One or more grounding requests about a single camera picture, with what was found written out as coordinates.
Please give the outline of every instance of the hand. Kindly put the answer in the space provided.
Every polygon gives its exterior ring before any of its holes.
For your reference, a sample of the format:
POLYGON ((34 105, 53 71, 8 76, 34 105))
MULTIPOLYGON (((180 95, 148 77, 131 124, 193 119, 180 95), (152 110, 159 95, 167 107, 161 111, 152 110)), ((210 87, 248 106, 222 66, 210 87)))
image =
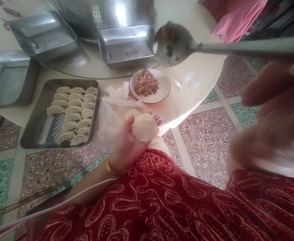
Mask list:
MULTIPOLYGON (((162 123, 158 115, 154 115, 154 119, 158 126, 162 123)), ((110 167, 116 173, 124 172, 131 163, 140 157, 150 143, 150 141, 140 142, 136 140, 132 128, 134 121, 133 115, 125 121, 118 135, 116 149, 109 157, 110 167)))
POLYGON ((231 141, 232 157, 242 166, 261 159, 294 168, 294 65, 269 63, 243 91, 242 104, 260 105, 258 123, 231 141))

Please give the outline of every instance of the tabletop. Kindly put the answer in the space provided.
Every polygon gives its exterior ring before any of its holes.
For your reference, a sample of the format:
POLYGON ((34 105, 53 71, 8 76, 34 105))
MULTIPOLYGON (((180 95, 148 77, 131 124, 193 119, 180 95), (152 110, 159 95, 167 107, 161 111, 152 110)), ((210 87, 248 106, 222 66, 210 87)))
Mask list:
MULTIPOLYGON (((158 12, 156 29, 168 20, 172 20, 185 26, 197 42, 221 42, 219 37, 211 36, 217 25, 214 18, 205 7, 196 1, 159 0, 156 1, 156 10, 158 12)), ((14 19, 6 13, 1 13, 1 17, 6 20, 14 19)), ((82 44, 82 46, 87 50, 97 48, 88 44, 82 44)), ((20 46, 12 32, 3 27, 3 21, 0 19, 0 51, 14 50, 20 50, 20 46)), ((125 81, 129 81, 133 72, 145 67, 136 66, 130 70, 111 70, 103 63, 99 53, 86 52, 91 56, 89 64, 88 62, 83 64, 80 55, 80 58, 63 58, 57 60, 56 65, 50 64, 56 70, 42 65, 32 103, 27 107, 0 109, 0 115, 21 127, 25 127, 47 80, 93 78, 98 81, 102 94, 104 94, 105 87, 112 85, 114 88, 119 88, 125 81)), ((206 98, 220 75, 224 59, 225 56, 195 53, 178 66, 170 68, 158 66, 155 68, 167 75, 171 82, 171 92, 164 101, 148 104, 153 112, 159 114, 163 119, 160 135, 169 128, 176 127, 206 98)))

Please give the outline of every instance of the uncooked dumpling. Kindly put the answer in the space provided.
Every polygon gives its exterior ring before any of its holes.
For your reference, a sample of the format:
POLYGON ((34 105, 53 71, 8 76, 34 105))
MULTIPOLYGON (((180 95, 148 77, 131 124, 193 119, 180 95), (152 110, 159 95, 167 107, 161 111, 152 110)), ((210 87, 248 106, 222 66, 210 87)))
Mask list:
POLYGON ((81 106, 81 104, 83 103, 84 101, 81 100, 81 99, 75 99, 75 100, 71 100, 69 101, 68 105, 69 107, 71 106, 81 106))
POLYGON ((134 117, 136 119, 138 116, 142 115, 142 112, 140 112, 139 110, 136 110, 136 109, 130 109, 125 114, 125 120, 127 120, 131 115, 134 115, 134 117))
POLYGON ((97 95, 97 93, 98 93, 98 89, 97 89, 97 88, 94 88, 94 87, 89 87, 89 88, 86 90, 86 94, 97 95))
POLYGON ((81 99, 81 100, 83 100, 84 99, 84 95, 82 95, 82 94, 75 94, 75 93, 69 95, 69 99, 68 99, 69 101, 75 100, 75 99, 81 99))
POLYGON ((68 106, 68 101, 67 100, 54 100, 51 103, 52 106, 68 106))
POLYGON ((84 126, 78 129, 77 134, 78 135, 86 135, 89 134, 90 132, 90 127, 89 126, 84 126))
POLYGON ((73 129, 78 128, 78 125, 79 125, 78 122, 70 121, 70 122, 64 123, 64 124, 62 125, 61 130, 62 130, 63 132, 67 132, 67 131, 70 131, 70 130, 73 130, 73 129))
POLYGON ((92 118, 94 115, 94 111, 90 109, 85 109, 81 112, 82 118, 92 118))
POLYGON ((56 90, 56 93, 66 93, 66 94, 70 94, 71 92, 71 88, 68 87, 68 86, 64 86, 64 87, 59 87, 57 90, 56 90))
POLYGON ((95 95, 86 94, 84 98, 84 102, 92 102, 92 101, 96 101, 96 99, 97 97, 95 95))
POLYGON ((76 146, 76 145, 79 145, 81 143, 85 143, 88 141, 88 136, 86 135, 76 135, 73 137, 70 145, 71 146, 76 146))
POLYGON ((72 94, 73 93, 74 94, 84 94, 84 93, 86 93, 86 91, 81 87, 76 87, 76 88, 71 89, 71 93, 72 94))
POLYGON ((49 106, 47 108, 47 116, 52 116, 54 114, 62 114, 65 112, 65 108, 63 108, 62 106, 49 106))
POLYGON ((138 116, 133 124, 133 133, 138 141, 151 141, 158 133, 158 125, 151 114, 138 116))
POLYGON ((53 100, 68 100, 68 94, 66 93, 59 93, 59 94, 54 94, 53 100))
POLYGON ((91 119, 84 118, 79 122, 78 128, 82 128, 84 126, 90 126, 91 125, 91 119))
POLYGON ((76 134, 73 131, 63 132, 57 138, 57 144, 60 145, 62 142, 72 139, 76 134))
POLYGON ((81 120, 81 114, 80 113, 72 113, 66 116, 66 119, 64 120, 66 123, 70 121, 80 121, 81 120))
POLYGON ((81 104, 81 110, 85 109, 94 109, 95 103, 94 102, 84 102, 81 104))
POLYGON ((79 106, 71 106, 66 109, 66 115, 71 113, 81 113, 81 108, 79 106))

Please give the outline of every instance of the aluminum tray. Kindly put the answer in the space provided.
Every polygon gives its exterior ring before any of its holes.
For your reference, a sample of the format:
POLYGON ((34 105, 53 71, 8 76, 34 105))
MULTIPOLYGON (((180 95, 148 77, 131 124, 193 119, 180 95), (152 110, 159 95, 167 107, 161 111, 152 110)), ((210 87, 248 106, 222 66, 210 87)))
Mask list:
POLYGON ((111 69, 154 61, 154 37, 155 31, 149 25, 100 30, 102 59, 111 69))
POLYGON ((29 105, 39 70, 22 51, 0 52, 0 108, 29 105))
POLYGON ((65 149, 65 148, 79 148, 89 143, 94 134, 94 127, 96 117, 98 115, 98 98, 100 95, 98 82, 95 80, 85 79, 52 79, 48 80, 41 90, 37 103, 32 111, 30 119, 24 130, 20 145, 25 149, 65 149), (94 109, 94 116, 90 126, 89 138, 86 143, 78 146, 70 146, 69 141, 63 142, 61 145, 56 143, 58 136, 62 133, 61 127, 65 120, 65 114, 55 114, 47 116, 46 110, 51 106, 53 96, 57 88, 69 86, 82 87, 87 89, 89 87, 98 88, 97 100, 94 109))
POLYGON ((55 11, 16 20, 10 27, 24 53, 41 63, 80 49, 77 35, 55 11))

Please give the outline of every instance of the wrist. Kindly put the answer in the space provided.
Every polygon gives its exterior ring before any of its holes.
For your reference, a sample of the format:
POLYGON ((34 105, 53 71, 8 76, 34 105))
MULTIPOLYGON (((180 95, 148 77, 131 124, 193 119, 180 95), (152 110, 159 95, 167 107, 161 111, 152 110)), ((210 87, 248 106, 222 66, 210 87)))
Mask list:
POLYGON ((115 173, 118 174, 123 173, 127 169, 123 158, 117 153, 113 153, 109 156, 109 166, 115 173))

